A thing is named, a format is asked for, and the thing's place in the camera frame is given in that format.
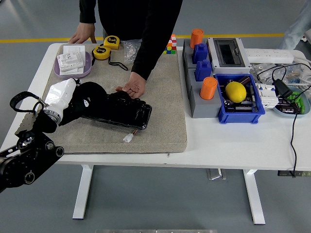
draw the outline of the table leg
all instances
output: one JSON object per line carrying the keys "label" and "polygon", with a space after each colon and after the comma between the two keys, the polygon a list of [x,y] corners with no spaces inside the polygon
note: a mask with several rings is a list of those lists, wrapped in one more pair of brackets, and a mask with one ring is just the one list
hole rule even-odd
{"label": "table leg", "polygon": [[80,180],[76,204],[73,211],[73,219],[83,219],[86,210],[86,202],[89,186],[91,184],[92,172],[94,165],[82,165],[83,171]]}
{"label": "table leg", "polygon": [[253,170],[253,169],[243,170],[244,179],[246,183],[246,189],[247,189],[249,204],[251,206],[254,224],[266,224],[264,220],[264,216],[263,216],[263,211],[262,211],[261,202],[259,198],[255,175],[254,175],[256,171],[257,170]]}

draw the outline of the person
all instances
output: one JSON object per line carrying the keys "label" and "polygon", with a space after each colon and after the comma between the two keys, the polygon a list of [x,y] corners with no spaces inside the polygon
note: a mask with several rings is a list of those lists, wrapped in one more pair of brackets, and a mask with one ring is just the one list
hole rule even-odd
{"label": "person", "polygon": [[294,50],[304,33],[311,29],[311,0],[306,0],[294,23],[285,32],[278,49]]}
{"label": "person", "polygon": [[[95,39],[96,0],[80,0],[80,23],[69,43]],[[107,35],[120,40],[141,39],[129,81],[116,91],[126,91],[133,99],[145,92],[145,83],[173,33],[182,0],[98,0],[101,24]]]}

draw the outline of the black shirt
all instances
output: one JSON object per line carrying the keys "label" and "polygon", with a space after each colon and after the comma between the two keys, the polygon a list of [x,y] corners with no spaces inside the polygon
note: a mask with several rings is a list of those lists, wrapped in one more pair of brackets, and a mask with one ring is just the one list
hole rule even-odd
{"label": "black shirt", "polygon": [[[173,33],[182,0],[98,0],[101,23],[120,40],[142,39],[132,72],[148,79]],[[80,22],[95,23],[96,0],[80,0]]]}

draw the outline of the black sleeve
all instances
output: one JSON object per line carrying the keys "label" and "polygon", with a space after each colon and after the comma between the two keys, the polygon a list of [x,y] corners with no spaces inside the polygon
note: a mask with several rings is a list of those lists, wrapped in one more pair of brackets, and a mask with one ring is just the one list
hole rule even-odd
{"label": "black sleeve", "polygon": [[182,0],[149,0],[142,43],[132,67],[132,72],[145,80],[148,79],[170,40],[181,5]]}
{"label": "black sleeve", "polygon": [[95,5],[96,0],[79,0],[80,23],[96,23]]}

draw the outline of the blue plastic bin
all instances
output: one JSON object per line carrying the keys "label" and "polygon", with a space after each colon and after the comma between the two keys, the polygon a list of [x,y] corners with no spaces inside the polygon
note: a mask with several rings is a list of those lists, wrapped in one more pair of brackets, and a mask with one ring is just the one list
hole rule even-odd
{"label": "blue plastic bin", "polygon": [[[225,111],[224,101],[221,94],[220,85],[226,85],[228,80],[238,81],[244,76],[249,76],[251,78],[250,84],[253,86],[254,89],[254,96],[256,105],[258,107],[258,112],[238,112],[238,113],[228,113]],[[258,119],[261,115],[265,114],[265,110],[262,106],[261,99],[256,88],[256,84],[254,78],[250,74],[215,74],[214,77],[218,80],[217,88],[219,91],[220,99],[222,102],[222,106],[219,110],[218,119],[221,124],[227,123],[251,123],[257,124]]]}

